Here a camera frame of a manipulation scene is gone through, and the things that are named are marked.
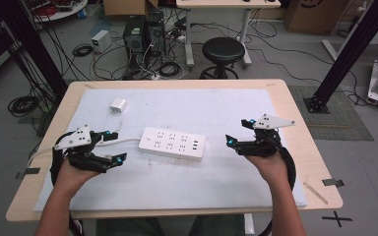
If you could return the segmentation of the black round stool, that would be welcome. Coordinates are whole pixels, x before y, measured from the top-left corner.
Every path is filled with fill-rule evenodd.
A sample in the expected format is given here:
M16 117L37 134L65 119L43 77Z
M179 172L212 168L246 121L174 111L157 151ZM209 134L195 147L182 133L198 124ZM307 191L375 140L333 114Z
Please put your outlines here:
M228 65L233 65L244 57L245 49L241 42L230 37L211 38L203 44L202 52L214 66L204 69L201 79L227 79L226 72L238 79L237 73L228 68Z

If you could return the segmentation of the white foam mat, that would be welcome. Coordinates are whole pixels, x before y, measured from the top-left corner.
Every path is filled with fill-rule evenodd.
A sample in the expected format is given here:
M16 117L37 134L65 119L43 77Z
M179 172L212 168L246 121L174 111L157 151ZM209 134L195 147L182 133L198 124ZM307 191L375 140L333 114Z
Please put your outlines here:
M122 113L109 106L127 100ZM71 203L73 210L166 210L270 207L267 183L256 168L226 145L226 135L251 141L242 119L274 114L269 93L260 88L89 89L68 126L118 133L115 144L94 154L127 153L123 165L88 181ZM146 128L206 138L203 159L176 159L140 151Z

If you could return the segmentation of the black aluminium post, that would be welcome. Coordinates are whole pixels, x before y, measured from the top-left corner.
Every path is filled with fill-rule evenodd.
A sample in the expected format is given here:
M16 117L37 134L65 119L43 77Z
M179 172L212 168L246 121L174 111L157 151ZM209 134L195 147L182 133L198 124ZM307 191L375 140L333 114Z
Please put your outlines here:
M67 91L64 82L39 34L34 29L20 0L0 0L0 11L11 32L25 47L36 67L43 74L55 98L61 100Z
M303 98L310 113L327 112L327 103L331 96L377 33L378 0L374 0L349 35L343 50L322 84L311 97Z

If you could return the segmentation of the white charger plug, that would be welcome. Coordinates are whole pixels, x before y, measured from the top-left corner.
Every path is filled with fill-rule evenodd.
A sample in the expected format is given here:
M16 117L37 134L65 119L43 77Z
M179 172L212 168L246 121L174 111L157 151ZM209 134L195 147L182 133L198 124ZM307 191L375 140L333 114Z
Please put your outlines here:
M115 98L110 104L109 108L114 113L122 113L127 107L127 100L122 98Z

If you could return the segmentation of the white power supply box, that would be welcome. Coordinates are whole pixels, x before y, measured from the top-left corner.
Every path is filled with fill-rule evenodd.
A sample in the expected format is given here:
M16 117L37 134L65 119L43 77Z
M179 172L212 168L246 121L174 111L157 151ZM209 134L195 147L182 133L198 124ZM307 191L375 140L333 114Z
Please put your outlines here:
M112 44L109 31L101 30L92 38L92 43L95 52L103 53Z

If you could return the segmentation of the white desk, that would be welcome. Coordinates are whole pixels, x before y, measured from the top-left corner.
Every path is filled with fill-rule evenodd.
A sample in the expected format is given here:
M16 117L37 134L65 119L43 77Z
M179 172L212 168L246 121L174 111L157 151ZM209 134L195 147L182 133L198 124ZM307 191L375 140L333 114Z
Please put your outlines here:
M242 9L242 28L236 39L245 45L250 14L256 9L278 9L282 4L279 0L176 0L176 7L185 11L185 59L186 65L192 69L195 65L191 39L191 11L193 9Z

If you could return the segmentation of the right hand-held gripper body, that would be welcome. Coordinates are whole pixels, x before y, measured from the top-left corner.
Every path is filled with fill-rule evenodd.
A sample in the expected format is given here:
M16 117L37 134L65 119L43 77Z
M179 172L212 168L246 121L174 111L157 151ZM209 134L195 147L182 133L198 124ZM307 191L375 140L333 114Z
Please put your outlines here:
M253 130L254 141L240 142L241 148L236 149L239 155L267 157L276 153L282 147L279 128L294 126L293 120L288 120L268 114L264 114L255 120Z

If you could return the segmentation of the grey floor mat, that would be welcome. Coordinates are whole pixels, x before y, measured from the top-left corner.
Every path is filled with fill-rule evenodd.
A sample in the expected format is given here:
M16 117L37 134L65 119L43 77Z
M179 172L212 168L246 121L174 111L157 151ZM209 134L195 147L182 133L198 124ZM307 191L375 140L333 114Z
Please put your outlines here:
M310 98L316 87L288 87L304 122L314 140L372 141L373 138L351 102L342 90L336 90L326 108L320 113L311 113L305 99Z

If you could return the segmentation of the white power strip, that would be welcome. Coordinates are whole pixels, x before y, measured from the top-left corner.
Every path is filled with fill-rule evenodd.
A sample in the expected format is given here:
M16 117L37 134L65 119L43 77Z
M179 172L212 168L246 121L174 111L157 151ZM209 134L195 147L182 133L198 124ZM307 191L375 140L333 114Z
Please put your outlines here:
M142 152L200 162L203 159L206 138L164 129L146 128L140 139Z

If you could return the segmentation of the black computer tower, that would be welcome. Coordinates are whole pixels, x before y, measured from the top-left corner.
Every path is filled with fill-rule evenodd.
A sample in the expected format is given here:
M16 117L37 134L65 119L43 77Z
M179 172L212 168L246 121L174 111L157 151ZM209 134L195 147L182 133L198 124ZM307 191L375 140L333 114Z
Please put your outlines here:
M129 65L133 69L138 69L142 66L144 53L147 49L145 22L145 16L131 16L123 31Z
M153 46L153 56L162 57L165 54L163 11L150 12L147 17L147 27L149 39Z

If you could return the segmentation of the grey tape strip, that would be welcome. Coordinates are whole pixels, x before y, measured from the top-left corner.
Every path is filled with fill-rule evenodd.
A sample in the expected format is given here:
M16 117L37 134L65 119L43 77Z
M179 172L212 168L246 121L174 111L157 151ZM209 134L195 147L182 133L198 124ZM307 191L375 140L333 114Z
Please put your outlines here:
M337 180L337 179L335 179L335 178L332 178L332 179L324 179L324 180L322 180L322 182L323 182L323 184L324 184L325 186L335 186L335 187L337 187L337 188L342 187L342 186L345 185L344 182L343 182L343 180Z
M23 180L26 175L38 174L40 172L39 167L26 168L23 172L18 172L16 174L16 179Z

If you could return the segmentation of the round white table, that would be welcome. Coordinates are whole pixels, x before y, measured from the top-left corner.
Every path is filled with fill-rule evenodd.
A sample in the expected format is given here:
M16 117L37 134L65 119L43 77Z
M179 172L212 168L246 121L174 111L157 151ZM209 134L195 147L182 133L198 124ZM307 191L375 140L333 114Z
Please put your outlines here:
M47 0L32 10L32 17L36 23L51 22L64 19L84 10L88 0L68 0L65 6L59 6Z

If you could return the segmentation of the person's dark pants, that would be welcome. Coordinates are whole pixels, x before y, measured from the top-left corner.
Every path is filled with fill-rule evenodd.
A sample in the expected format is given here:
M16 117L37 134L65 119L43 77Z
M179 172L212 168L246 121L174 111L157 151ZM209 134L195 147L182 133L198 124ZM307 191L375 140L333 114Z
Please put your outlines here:
M166 236L155 217L104 219L96 222L96 236ZM197 216L186 236L245 236L243 214Z

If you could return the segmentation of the person's right hand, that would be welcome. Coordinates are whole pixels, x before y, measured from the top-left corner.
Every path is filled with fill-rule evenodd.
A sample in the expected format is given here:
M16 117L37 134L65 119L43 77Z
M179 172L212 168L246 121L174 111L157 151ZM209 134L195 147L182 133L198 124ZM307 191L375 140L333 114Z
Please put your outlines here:
M246 159L258 169L272 191L290 191L287 169L278 151L268 157L247 156Z

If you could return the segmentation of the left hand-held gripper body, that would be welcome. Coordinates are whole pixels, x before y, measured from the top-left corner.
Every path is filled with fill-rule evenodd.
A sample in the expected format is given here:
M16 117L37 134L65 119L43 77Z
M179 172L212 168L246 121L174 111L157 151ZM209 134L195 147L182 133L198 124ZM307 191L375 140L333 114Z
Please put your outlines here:
M94 132L87 125L62 135L53 150L67 157L70 164L81 170L105 173L109 160L93 154L93 149L109 132Z

